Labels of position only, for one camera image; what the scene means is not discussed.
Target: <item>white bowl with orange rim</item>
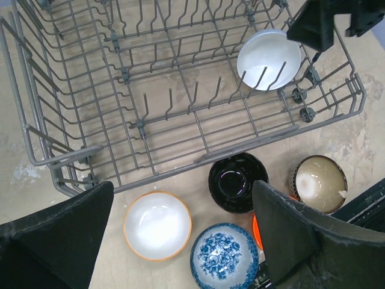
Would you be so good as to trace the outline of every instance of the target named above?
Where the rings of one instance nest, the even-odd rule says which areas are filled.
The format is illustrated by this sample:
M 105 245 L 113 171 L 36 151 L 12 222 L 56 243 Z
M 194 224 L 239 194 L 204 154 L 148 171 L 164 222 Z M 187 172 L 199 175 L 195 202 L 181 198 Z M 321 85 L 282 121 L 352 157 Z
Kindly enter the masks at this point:
M 176 256 L 186 246 L 191 228 L 187 206 L 165 191 L 152 191 L 136 199 L 123 224 L 128 246 L 150 261 Z

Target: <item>gray wire rack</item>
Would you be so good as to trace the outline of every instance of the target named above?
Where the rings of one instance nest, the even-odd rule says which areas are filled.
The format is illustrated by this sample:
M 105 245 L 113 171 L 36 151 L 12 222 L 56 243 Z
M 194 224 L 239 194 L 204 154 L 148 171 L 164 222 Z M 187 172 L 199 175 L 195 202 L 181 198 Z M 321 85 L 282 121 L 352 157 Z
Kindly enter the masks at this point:
M 118 193 L 168 178 L 359 114 L 366 99 L 337 29 L 322 55 L 300 45 L 286 86 L 242 83 L 242 44 L 287 30 L 286 0 L 12 4 L 0 43 L 26 150 L 68 196 L 101 180 Z

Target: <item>ceramic bowl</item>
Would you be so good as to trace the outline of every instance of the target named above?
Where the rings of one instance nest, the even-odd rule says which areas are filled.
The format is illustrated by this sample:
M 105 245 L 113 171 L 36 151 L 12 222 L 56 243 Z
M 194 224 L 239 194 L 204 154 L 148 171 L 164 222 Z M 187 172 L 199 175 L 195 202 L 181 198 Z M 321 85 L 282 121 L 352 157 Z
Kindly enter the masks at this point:
M 253 235 L 254 235 L 254 239 L 257 242 L 258 247 L 260 247 L 260 249 L 263 251 L 262 240 L 260 239 L 258 222 L 257 222 L 257 218 L 255 217 L 255 215 L 253 217 Z
M 191 233 L 186 205 L 164 191 L 145 194 L 129 207 L 123 225 L 128 246 L 140 257 L 163 261 L 177 255 Z
M 248 288 L 258 271 L 258 251 L 250 234 L 231 223 L 208 227 L 196 239 L 190 268 L 200 288 Z
M 286 65 L 278 77 L 284 62 Z M 246 71 L 243 82 L 248 86 L 257 90 L 274 90 L 291 81 L 300 64 L 299 45 L 288 40 L 284 31 L 269 29 L 257 32 L 245 42 L 239 52 L 236 68 L 241 78 Z M 255 87 L 265 67 L 267 70 L 259 85 Z
M 295 167 L 290 189 L 304 204 L 330 214 L 345 202 L 348 183 L 335 161 L 323 155 L 312 155 Z
M 212 165 L 210 194 L 219 207 L 230 213 L 249 213 L 253 210 L 251 189 L 257 180 L 269 183 L 265 167 L 256 157 L 241 153 Z

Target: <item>blue and white bowl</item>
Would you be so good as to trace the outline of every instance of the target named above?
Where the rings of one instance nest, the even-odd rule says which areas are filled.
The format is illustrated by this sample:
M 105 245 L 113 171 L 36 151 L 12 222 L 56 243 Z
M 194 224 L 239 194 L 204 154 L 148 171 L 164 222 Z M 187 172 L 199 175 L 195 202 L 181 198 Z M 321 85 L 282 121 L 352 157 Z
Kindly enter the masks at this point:
M 191 249 L 190 268 L 202 289 L 247 289 L 258 271 L 256 244 L 235 224 L 210 226 Z

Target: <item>white bowl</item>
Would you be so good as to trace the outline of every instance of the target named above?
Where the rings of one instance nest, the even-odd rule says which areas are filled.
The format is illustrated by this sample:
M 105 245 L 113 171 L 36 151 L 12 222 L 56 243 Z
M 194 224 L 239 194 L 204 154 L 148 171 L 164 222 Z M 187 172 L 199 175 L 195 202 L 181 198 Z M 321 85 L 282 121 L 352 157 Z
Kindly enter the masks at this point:
M 286 62 L 278 80 L 273 83 Z M 254 34 L 239 52 L 236 68 L 239 77 L 251 88 L 255 88 L 265 67 L 267 67 L 257 90 L 274 90 L 283 87 L 297 74 L 301 64 L 301 51 L 296 42 L 286 38 L 278 29 L 262 30 Z
M 163 261 L 177 255 L 191 233 L 191 216 L 176 196 L 154 191 L 127 210 L 123 225 L 128 246 L 140 257 Z

